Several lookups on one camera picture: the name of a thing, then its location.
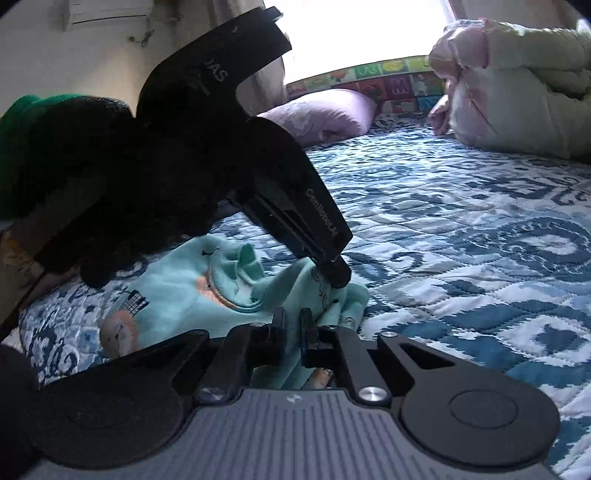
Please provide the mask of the teal lion print baby garment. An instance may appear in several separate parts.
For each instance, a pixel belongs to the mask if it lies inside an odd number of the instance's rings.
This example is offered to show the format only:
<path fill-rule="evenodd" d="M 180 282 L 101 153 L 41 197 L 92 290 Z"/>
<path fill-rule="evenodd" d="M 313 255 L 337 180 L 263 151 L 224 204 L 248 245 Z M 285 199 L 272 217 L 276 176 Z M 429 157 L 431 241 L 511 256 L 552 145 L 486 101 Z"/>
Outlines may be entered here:
<path fill-rule="evenodd" d="M 252 244 L 205 235 L 167 253 L 126 287 L 100 322 L 100 343 L 116 359 L 193 329 L 216 338 L 238 325 L 269 323 L 281 308 L 287 315 L 283 360 L 256 369 L 252 384 L 298 389 L 311 375 L 301 365 L 301 309 L 310 309 L 318 326 L 356 330 L 369 301 L 366 286 L 334 288 L 308 258 L 270 275 Z"/>

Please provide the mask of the blue white patterned quilt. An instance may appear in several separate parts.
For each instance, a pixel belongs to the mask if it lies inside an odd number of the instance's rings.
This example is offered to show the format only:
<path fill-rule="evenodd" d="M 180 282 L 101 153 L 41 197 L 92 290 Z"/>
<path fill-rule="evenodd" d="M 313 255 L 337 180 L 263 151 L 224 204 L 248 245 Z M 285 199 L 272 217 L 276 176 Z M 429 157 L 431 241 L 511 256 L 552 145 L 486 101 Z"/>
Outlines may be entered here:
<path fill-rule="evenodd" d="M 413 117 L 308 151 L 353 231 L 365 338 L 399 332 L 543 390 L 548 457 L 590 475 L 590 165 L 486 152 Z"/>

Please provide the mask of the lavender pillow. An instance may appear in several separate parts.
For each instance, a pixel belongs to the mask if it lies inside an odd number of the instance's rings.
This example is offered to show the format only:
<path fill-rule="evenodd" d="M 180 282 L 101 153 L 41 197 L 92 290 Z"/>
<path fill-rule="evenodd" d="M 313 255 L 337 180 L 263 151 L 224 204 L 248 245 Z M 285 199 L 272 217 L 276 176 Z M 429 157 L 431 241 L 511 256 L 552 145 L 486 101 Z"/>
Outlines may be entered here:
<path fill-rule="evenodd" d="M 301 147 L 331 144 L 367 134 L 377 104 L 349 89 L 307 94 L 259 114 L 294 137 Z"/>

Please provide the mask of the colourful alphabet play mat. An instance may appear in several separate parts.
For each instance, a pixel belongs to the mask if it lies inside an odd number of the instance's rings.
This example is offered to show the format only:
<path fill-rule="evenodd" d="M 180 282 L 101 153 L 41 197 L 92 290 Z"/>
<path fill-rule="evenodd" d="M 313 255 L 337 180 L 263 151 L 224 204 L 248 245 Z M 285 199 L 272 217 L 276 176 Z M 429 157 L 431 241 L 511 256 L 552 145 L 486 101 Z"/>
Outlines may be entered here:
<path fill-rule="evenodd" d="M 445 93 L 445 82 L 426 55 L 384 60 L 322 73 L 287 84 L 290 100 L 328 89 L 349 89 L 371 98 L 379 113 L 428 114 Z"/>

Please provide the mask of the cream pink folded duvet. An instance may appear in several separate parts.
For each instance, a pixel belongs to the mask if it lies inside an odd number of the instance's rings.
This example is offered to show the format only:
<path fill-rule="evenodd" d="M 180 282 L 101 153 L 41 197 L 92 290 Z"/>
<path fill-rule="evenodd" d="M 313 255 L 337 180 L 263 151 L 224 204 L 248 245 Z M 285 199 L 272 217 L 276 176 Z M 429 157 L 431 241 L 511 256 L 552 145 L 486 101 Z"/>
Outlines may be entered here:
<path fill-rule="evenodd" d="M 429 63 L 445 83 L 428 116 L 435 134 L 491 151 L 589 154 L 589 30 L 458 20 Z"/>

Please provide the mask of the white wall air conditioner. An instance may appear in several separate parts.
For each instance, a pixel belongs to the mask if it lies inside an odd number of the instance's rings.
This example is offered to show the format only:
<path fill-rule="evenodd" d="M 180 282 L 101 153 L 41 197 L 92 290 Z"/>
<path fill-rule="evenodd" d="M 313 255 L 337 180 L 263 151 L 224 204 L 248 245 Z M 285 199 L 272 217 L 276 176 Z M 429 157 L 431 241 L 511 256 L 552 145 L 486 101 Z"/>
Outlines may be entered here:
<path fill-rule="evenodd" d="M 69 0 L 63 11 L 63 29 L 100 22 L 144 19 L 153 10 L 152 0 Z"/>

